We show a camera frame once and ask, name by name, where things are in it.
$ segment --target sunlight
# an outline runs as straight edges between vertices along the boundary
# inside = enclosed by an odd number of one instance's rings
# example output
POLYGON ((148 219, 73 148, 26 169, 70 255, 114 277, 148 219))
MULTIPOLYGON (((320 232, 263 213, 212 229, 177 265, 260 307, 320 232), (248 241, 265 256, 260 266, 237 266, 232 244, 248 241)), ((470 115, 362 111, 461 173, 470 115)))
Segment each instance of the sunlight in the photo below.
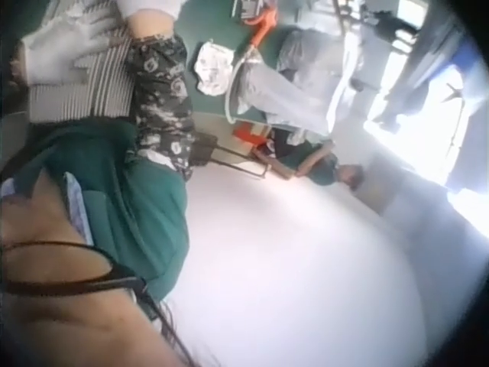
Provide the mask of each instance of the sunlight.
POLYGON ((476 230, 489 238, 489 195, 462 189, 459 193, 448 194, 449 202, 460 215, 472 224, 476 230))

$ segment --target bright window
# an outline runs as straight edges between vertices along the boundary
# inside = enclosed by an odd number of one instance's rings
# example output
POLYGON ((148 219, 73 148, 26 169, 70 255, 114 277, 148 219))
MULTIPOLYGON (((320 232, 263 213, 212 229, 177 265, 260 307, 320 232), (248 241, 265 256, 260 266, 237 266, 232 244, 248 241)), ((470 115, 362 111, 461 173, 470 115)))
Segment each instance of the bright window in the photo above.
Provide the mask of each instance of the bright window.
MULTIPOLYGON (((399 18, 421 27, 425 15, 426 6, 400 0, 399 18)), ((364 127, 419 174, 444 184, 455 165, 468 123, 468 117, 462 113, 461 98, 450 98, 454 89, 462 88, 461 75, 455 68, 447 69, 430 83, 421 113, 398 116, 400 129, 396 134, 380 129, 377 123, 371 121, 384 110, 387 104, 385 95, 399 78, 406 61, 406 55, 390 54, 381 80, 382 92, 376 96, 364 127)))

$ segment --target green garment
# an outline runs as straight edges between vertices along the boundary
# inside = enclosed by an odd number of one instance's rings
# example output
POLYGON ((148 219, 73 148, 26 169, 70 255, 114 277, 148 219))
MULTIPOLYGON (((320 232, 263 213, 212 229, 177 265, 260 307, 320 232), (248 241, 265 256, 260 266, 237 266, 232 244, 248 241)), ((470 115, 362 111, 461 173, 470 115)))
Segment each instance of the green garment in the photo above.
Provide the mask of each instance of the green garment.
MULTIPOLYGON (((288 168, 297 171, 299 166, 315 151, 322 147, 321 144, 312 145, 308 141, 294 147, 293 152, 278 158, 278 161, 288 168)), ((328 155, 314 164, 311 171, 307 174, 315 184, 319 186, 331 185, 337 181, 336 179, 336 166, 338 165, 338 158, 334 154, 328 155)))
POLYGON ((171 169, 129 156, 135 137, 136 128, 117 119, 51 129, 37 140, 35 158, 16 173, 15 187, 29 195, 42 167, 62 189, 63 174, 73 174, 95 247, 146 279, 151 295, 161 300, 175 285, 189 248, 186 188, 171 169))

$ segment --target bare skin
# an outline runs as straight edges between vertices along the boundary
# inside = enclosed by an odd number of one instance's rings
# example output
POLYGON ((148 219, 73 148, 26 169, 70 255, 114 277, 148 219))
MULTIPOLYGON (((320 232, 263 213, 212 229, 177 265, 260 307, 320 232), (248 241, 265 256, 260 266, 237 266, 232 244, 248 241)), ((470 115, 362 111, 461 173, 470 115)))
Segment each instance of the bare skin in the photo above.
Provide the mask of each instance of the bare skin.
MULTIPOLYGON (((174 20, 160 11, 144 10, 132 15, 128 24, 134 38, 171 35, 174 20)), ((65 241, 86 245, 71 226, 58 187, 43 172, 30 200, 10 197, 2 201, 2 246, 16 242, 65 241)), ((49 281, 104 274, 103 258, 70 261, 59 251, 43 256, 36 251, 2 259, 2 277, 49 281)), ((6 294, 2 312, 15 321, 35 353, 47 365, 132 367, 182 366, 176 353, 154 329, 142 310, 124 290, 73 297, 29 298, 6 294)))

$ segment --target white plastic bag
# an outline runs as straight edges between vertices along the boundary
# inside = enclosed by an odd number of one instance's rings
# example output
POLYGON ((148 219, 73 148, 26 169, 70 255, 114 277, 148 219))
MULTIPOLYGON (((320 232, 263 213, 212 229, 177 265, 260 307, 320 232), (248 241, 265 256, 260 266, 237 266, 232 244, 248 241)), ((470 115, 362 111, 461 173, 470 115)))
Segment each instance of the white plastic bag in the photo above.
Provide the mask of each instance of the white plastic bag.
POLYGON ((199 50, 194 70, 199 76, 197 89, 208 96, 220 96, 228 88, 232 75, 233 50, 205 42, 199 50))

